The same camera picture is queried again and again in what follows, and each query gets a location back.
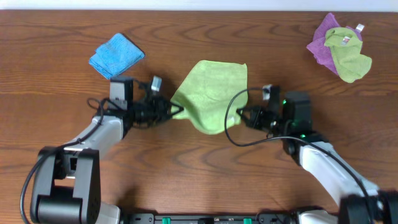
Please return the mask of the light green cloth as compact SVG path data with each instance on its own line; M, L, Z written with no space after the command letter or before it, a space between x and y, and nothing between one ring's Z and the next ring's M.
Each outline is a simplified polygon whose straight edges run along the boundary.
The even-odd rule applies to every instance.
M214 135L241 122L236 110L246 106L248 85L245 64L199 61L172 97L184 111L174 119L187 119L201 133Z

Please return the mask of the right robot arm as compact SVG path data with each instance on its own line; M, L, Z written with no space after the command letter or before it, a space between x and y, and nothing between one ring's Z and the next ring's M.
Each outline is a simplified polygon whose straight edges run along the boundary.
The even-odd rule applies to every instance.
M266 106L238 108L245 125L281 140L286 154L318 180L338 206L336 215L319 208L296 210L284 223L397 223L397 191L381 190L355 171L333 145L312 128L310 97L290 91L281 97L263 89Z

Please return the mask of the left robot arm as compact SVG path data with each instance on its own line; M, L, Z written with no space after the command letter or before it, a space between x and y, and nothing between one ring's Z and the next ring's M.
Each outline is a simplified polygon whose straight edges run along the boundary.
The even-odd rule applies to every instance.
M174 116L174 103L160 94L162 80L110 79L109 97L86 103L90 125L61 146L46 146L29 172L20 198L25 223L121 222L121 209L101 199L100 159L130 129L148 129Z

